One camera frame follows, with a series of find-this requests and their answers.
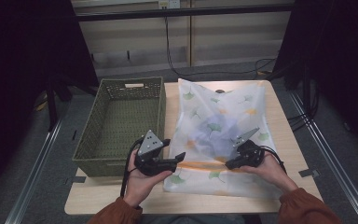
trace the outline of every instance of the orange sleeve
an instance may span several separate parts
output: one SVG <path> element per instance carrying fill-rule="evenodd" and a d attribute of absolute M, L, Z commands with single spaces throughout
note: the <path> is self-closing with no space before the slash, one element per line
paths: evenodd
<path fill-rule="evenodd" d="M 135 209 L 129 206 L 121 197 L 114 203 L 107 205 L 103 210 L 92 217 L 88 224 L 132 224 L 141 217 L 142 208 Z"/>
<path fill-rule="evenodd" d="M 296 189 L 283 194 L 280 201 L 279 224 L 341 223 L 330 208 L 304 189 Z"/>

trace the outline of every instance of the human hand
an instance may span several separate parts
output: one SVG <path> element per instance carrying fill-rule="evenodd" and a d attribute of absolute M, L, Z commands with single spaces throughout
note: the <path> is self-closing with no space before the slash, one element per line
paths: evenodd
<path fill-rule="evenodd" d="M 128 171 L 135 169 L 135 156 L 138 150 L 131 153 Z M 130 173 L 127 183 L 126 194 L 123 200 L 131 207 L 136 208 L 144 199 L 147 198 L 152 188 L 172 174 L 172 171 L 164 171 L 155 176 L 147 176 L 135 169 Z"/>
<path fill-rule="evenodd" d="M 258 167 L 242 166 L 240 169 L 249 174 L 259 175 L 267 182 L 275 185 L 283 193 L 298 189 L 297 184 L 282 169 L 271 153 L 266 152 L 264 160 Z"/>

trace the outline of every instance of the wooden table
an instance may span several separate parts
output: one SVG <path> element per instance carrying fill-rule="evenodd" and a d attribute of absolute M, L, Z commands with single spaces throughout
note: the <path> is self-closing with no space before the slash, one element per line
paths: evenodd
<path fill-rule="evenodd" d="M 298 147 L 292 130 L 283 114 L 275 91 L 268 81 L 216 81 L 198 82 L 210 90 L 231 91 L 258 82 L 266 88 L 266 118 L 276 149 L 285 162 L 287 174 L 310 194 L 322 199 L 312 176 L 301 177 L 299 171 L 308 166 Z M 166 83 L 167 111 L 165 138 L 172 138 L 179 111 L 177 83 Z M 76 176 L 86 176 L 80 169 Z M 65 205 L 69 215 L 95 214 L 113 202 L 120 194 L 122 177 L 87 177 L 85 183 L 74 183 Z M 149 197 L 141 203 L 144 214 L 254 214 L 277 212 L 278 200 L 213 196 L 165 192 L 162 182 L 157 184 Z"/>

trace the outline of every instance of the wicker basket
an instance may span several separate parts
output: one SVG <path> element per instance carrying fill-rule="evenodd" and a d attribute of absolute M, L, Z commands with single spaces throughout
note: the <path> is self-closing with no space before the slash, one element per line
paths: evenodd
<path fill-rule="evenodd" d="M 88 176 L 123 175 L 135 140 L 164 138 L 165 105 L 162 77 L 103 79 L 73 162 Z"/>

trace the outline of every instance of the dark floor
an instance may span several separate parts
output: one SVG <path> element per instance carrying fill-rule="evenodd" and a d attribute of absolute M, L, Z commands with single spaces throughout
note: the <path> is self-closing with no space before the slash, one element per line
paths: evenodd
<path fill-rule="evenodd" d="M 246 80 L 254 78 L 255 73 L 242 75 L 207 73 L 212 71 L 238 72 L 252 70 L 253 68 L 253 63 L 235 63 L 182 68 L 178 69 L 178 71 L 186 74 L 194 71 L 206 73 L 189 77 L 190 80 L 194 81 Z M 164 77 L 167 82 L 177 80 L 177 75 L 171 70 L 114 76 L 114 78 L 130 77 Z M 291 118 L 298 115 L 290 97 L 290 92 L 283 85 L 283 80 L 273 80 L 272 86 L 278 95 L 286 117 Z M 63 118 L 60 132 L 48 154 L 47 162 L 37 181 L 33 196 L 29 201 L 21 223 L 85 223 L 90 218 L 90 216 L 68 216 L 64 213 L 63 208 L 71 188 L 71 182 L 68 179 L 73 177 L 76 172 L 76 166 L 72 163 L 71 158 L 92 108 L 93 99 L 92 96 L 76 91 L 70 104 L 59 103 L 60 110 L 64 111 L 65 108 L 68 108 L 68 111 Z M 347 131 L 344 126 L 345 120 L 329 104 L 323 94 L 315 122 L 323 132 L 325 139 L 334 150 L 353 184 L 358 188 L 358 137 L 355 133 Z M 44 144 L 48 129 L 48 111 L 44 109 L 40 112 L 34 112 L 30 117 L 30 123 L 29 132 L 24 136 L 21 147 L 16 152 L 6 171 L 0 176 L 0 223 L 4 223 L 7 220 L 7 216 L 21 193 L 22 186 L 27 180 L 40 148 Z M 295 131 L 295 137 L 309 168 L 317 169 L 321 174 L 315 177 L 315 182 L 324 198 L 324 202 L 342 218 L 343 223 L 358 223 L 356 211 L 337 182 L 307 127 Z M 265 224 L 276 223 L 276 218 L 276 214 L 261 216 Z"/>

